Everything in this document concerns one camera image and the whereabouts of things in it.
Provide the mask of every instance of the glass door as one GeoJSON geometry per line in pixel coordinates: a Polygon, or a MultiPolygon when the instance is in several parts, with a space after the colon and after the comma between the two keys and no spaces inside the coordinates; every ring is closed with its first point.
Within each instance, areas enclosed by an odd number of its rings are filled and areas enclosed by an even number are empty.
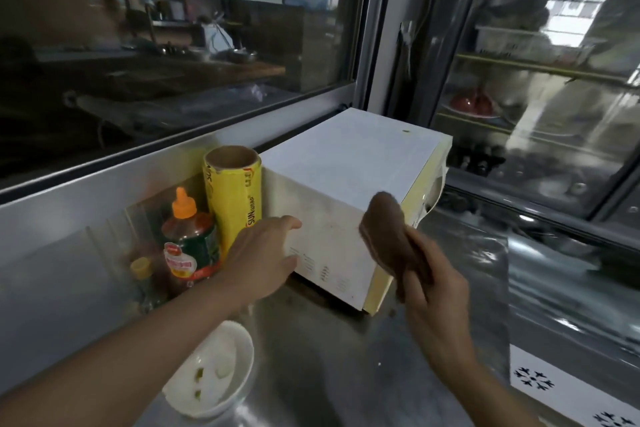
{"type": "Polygon", "coordinates": [[[640,139],[640,0],[473,0],[431,126],[450,167],[587,216],[640,139]]]}

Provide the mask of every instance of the snowflake symbol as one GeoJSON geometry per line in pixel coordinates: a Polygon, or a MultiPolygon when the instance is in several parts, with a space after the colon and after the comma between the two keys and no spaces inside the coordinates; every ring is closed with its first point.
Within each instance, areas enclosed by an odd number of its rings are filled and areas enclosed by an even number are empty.
{"type": "Polygon", "coordinates": [[[528,387],[534,387],[536,390],[549,390],[555,387],[555,384],[547,378],[547,375],[539,371],[532,371],[530,368],[518,368],[513,372],[528,387]]]}
{"type": "Polygon", "coordinates": [[[602,427],[633,427],[636,425],[629,419],[608,412],[601,412],[598,415],[594,415],[593,418],[600,422],[602,427]]]}

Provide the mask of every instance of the yellow cylinder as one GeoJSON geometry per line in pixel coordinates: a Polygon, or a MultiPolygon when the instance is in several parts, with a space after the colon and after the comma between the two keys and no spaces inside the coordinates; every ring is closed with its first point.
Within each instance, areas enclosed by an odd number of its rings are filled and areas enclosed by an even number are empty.
{"type": "Polygon", "coordinates": [[[224,260],[237,234],[262,218],[262,161],[247,147],[218,147],[204,156],[204,180],[224,260]]]}

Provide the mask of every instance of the hand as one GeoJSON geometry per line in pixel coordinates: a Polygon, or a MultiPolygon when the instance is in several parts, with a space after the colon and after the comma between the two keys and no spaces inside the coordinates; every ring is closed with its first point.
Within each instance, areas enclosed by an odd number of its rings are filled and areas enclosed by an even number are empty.
{"type": "Polygon", "coordinates": [[[298,257],[284,256],[287,234],[302,222],[293,216],[265,218],[242,230],[227,254],[217,280],[242,294],[244,303],[271,295],[298,266],[298,257]]]}
{"type": "Polygon", "coordinates": [[[412,227],[406,234],[431,266],[433,285],[421,284],[413,271],[404,273],[406,320],[412,336],[436,375],[446,384],[475,365],[469,332],[469,288],[438,244],[412,227]]]}

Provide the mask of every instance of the forearm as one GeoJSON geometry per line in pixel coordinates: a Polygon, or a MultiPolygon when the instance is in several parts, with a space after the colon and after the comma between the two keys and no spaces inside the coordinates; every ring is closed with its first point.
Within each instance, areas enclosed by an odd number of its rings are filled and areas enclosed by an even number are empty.
{"type": "Polygon", "coordinates": [[[476,427],[542,427],[542,423],[478,362],[460,368],[460,373],[447,383],[476,427]]]}
{"type": "Polygon", "coordinates": [[[200,342],[243,305],[213,278],[0,399],[0,424],[130,426],[200,342]]]}

